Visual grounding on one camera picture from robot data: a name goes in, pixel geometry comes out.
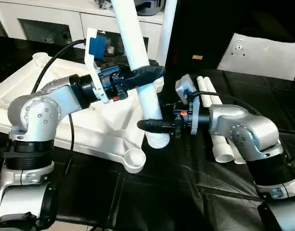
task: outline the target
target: white pvc pipe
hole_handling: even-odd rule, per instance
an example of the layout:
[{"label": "white pvc pipe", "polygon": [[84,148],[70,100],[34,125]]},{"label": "white pvc pipe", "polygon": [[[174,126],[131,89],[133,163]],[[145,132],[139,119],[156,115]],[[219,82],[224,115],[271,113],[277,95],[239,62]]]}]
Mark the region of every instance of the white pvc pipe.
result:
[{"label": "white pvc pipe", "polygon": [[[207,91],[209,92],[216,92],[210,78],[208,77],[205,77],[204,78],[204,83],[207,87]],[[215,95],[211,95],[210,96],[211,100],[212,100],[212,103],[213,104],[223,104],[219,98],[219,96],[215,96]],[[220,145],[220,146],[225,146],[224,143],[227,144],[226,142],[226,139],[224,138],[222,141],[219,140],[219,141],[216,141],[216,145]],[[244,161],[244,159],[242,158],[239,150],[237,149],[237,147],[234,145],[234,143],[232,143],[231,141],[228,140],[228,143],[229,143],[229,146],[230,146],[230,149],[231,149],[231,152],[233,153],[233,157],[234,157],[234,163],[235,164],[245,164],[246,162]]]},{"label": "white pvc pipe", "polygon": [[[208,91],[205,81],[202,76],[197,78],[200,91]],[[202,103],[204,107],[210,107],[213,102],[209,95],[201,95]],[[227,144],[226,138],[223,136],[211,135],[213,143],[213,155],[217,162],[227,163],[234,159],[234,154],[229,144]]]},{"label": "white pvc pipe", "polygon": [[[124,48],[131,70],[149,65],[134,0],[112,0]],[[154,84],[137,88],[144,119],[162,119]],[[163,148],[169,141],[169,134],[146,132],[147,141],[152,148]]]},{"label": "white pvc pipe", "polygon": [[[197,78],[197,82],[198,82],[200,91],[207,91],[207,88],[202,76],[199,76]],[[213,104],[209,95],[201,95],[201,99],[202,99],[202,103],[204,107],[210,107]]]},{"label": "white pvc pipe", "polygon": [[234,154],[234,163],[237,165],[246,164],[246,161],[243,159],[238,148],[234,145],[234,143],[232,143],[231,140],[228,140],[228,143],[229,143],[229,145],[233,151],[233,154]]},{"label": "white pvc pipe", "polygon": [[[161,28],[161,37],[159,40],[157,56],[156,56],[156,61],[158,62],[160,66],[166,65],[176,5],[177,5],[177,0],[166,1],[165,12],[164,12],[162,28]],[[163,77],[155,80],[154,84],[155,84],[156,91],[161,92],[164,85]]]}]

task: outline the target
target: red light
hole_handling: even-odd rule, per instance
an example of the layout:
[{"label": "red light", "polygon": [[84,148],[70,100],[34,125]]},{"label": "red light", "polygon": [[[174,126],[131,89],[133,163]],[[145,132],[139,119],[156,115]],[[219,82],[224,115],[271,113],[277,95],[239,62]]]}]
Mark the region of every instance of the red light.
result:
[{"label": "red light", "polygon": [[181,111],[181,116],[187,116],[187,111]]}]

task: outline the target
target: black tablecloth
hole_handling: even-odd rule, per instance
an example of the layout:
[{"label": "black tablecloth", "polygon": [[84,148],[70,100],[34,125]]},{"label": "black tablecloth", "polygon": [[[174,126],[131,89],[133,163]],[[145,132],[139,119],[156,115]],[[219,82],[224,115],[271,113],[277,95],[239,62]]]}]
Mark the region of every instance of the black tablecloth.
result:
[{"label": "black tablecloth", "polygon": [[[59,49],[0,38],[0,82],[30,61],[32,54],[53,55]],[[82,63],[83,56],[82,50],[74,49],[64,59]],[[217,70],[195,73],[194,80],[198,75],[209,76],[218,92],[245,100],[273,120],[295,157],[295,82]],[[180,77],[168,71],[160,102],[177,99],[174,82]],[[0,133],[0,147],[6,142],[7,135]],[[57,219],[127,231],[263,230],[257,212],[261,199],[247,166],[213,161],[207,132],[180,140],[171,137],[161,150],[150,148],[144,139],[142,149],[147,161],[135,175],[121,164],[74,152],[73,168],[60,188]],[[69,153],[54,149],[53,182],[60,179]]]}]

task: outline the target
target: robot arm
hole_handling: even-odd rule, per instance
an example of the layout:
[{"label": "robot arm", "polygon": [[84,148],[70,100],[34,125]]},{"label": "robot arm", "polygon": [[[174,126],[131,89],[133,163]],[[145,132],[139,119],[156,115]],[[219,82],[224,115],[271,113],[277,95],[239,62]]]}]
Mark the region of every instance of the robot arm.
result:
[{"label": "robot arm", "polygon": [[295,171],[287,163],[276,125],[236,105],[211,105],[199,110],[199,97],[189,75],[176,82],[181,103],[174,104],[174,122],[141,120],[138,127],[149,132],[170,132],[180,137],[184,130],[231,140],[245,159],[258,195],[265,202],[258,207],[267,230],[295,231]]},{"label": "robot arm", "polygon": [[54,223],[57,192],[48,181],[54,169],[52,151],[58,124],[76,111],[102,100],[123,100],[127,91],[154,82],[164,75],[161,66],[144,66],[134,71],[109,63],[97,69],[101,91],[90,75],[72,75],[48,83],[40,91],[20,96],[8,110],[12,124],[10,141],[1,156],[0,230],[47,229]]}]

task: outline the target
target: white plastic tray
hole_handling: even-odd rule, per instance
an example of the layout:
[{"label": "white plastic tray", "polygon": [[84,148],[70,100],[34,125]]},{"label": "white plastic tray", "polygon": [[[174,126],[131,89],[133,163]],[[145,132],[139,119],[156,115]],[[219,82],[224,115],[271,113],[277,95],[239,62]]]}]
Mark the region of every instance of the white plastic tray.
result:
[{"label": "white plastic tray", "polygon": [[[33,85],[49,57],[33,55],[33,60],[0,83],[0,132],[9,133],[11,123],[7,109],[12,100],[30,94]],[[46,72],[39,89],[54,79],[88,74],[83,64],[57,59]],[[139,172],[146,156],[141,150],[144,131],[137,128],[142,111],[136,90],[129,91],[123,101],[91,104],[90,108],[72,114],[75,129],[74,151],[120,162],[131,173]],[[68,116],[59,124],[54,145],[69,149],[71,131]]]}]

